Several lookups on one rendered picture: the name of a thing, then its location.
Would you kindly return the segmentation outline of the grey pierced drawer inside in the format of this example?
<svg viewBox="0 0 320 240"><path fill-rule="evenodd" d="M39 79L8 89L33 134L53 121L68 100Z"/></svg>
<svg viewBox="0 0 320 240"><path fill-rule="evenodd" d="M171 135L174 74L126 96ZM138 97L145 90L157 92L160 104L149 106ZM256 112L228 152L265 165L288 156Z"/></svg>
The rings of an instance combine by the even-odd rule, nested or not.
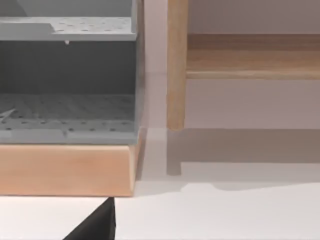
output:
<svg viewBox="0 0 320 240"><path fill-rule="evenodd" d="M144 16L144 0L0 0L0 144L136 144Z"/></svg>

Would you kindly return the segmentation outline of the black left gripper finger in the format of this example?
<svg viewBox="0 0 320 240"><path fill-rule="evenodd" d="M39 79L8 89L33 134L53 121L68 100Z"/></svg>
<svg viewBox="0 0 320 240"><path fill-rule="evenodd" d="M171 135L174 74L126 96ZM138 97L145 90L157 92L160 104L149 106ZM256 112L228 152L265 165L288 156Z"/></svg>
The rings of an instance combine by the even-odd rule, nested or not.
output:
<svg viewBox="0 0 320 240"><path fill-rule="evenodd" d="M115 198L107 198L63 240L115 240Z"/></svg>

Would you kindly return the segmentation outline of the pale wooden drawer front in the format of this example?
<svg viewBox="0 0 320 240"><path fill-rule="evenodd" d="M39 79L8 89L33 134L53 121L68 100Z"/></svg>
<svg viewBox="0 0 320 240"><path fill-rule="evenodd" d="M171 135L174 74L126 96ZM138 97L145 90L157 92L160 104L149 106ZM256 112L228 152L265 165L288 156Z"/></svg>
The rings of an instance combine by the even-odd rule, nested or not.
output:
<svg viewBox="0 0 320 240"><path fill-rule="evenodd" d="M131 197L146 135L133 145L0 144L0 196Z"/></svg>

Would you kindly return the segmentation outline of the wooden open shelf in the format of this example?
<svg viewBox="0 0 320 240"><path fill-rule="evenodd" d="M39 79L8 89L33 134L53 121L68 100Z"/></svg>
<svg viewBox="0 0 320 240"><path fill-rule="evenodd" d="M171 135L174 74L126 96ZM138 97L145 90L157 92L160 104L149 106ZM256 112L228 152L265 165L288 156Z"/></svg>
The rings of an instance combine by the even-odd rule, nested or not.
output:
<svg viewBox="0 0 320 240"><path fill-rule="evenodd" d="M167 127L185 127L187 80L320 80L320 34L189 33L189 0L167 2Z"/></svg>

